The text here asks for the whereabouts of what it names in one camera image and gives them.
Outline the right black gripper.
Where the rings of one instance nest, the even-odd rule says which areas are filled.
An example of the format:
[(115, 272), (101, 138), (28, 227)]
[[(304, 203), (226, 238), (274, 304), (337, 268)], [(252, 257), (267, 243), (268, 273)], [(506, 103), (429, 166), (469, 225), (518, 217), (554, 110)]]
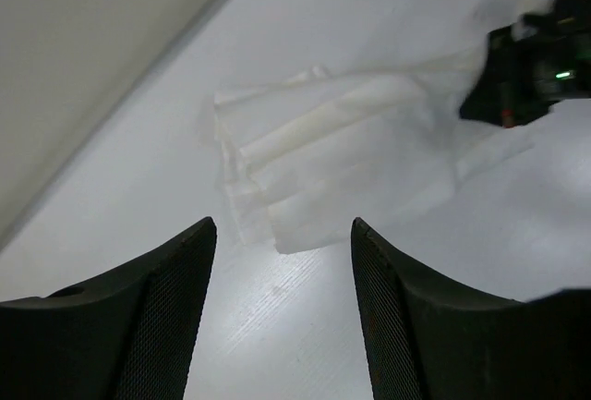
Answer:
[(590, 96), (590, 0), (551, 0), (488, 34), (486, 63), (459, 108), (463, 120), (525, 126), (556, 103)]

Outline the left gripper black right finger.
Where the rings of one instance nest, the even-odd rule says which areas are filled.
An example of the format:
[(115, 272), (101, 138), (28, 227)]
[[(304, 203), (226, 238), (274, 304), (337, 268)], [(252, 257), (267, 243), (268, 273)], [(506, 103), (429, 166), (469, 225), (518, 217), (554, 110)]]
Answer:
[(497, 297), (406, 255), (362, 219), (351, 259), (375, 398), (589, 397), (588, 290)]

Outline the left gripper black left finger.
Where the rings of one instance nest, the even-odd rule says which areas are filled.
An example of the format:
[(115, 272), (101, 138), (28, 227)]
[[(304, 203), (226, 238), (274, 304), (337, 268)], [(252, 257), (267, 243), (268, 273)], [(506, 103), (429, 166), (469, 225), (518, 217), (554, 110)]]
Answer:
[(183, 398), (216, 240), (206, 217), (48, 297), (2, 302), (2, 398)]

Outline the white skirt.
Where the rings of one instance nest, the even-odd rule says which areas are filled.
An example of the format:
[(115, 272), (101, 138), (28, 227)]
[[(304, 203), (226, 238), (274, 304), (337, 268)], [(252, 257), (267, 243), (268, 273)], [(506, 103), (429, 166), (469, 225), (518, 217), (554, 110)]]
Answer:
[(393, 69), (215, 92), (213, 138), (238, 237), (283, 254), (344, 241), (352, 221), (406, 224), (527, 150), (525, 128), (463, 121), (479, 48)]

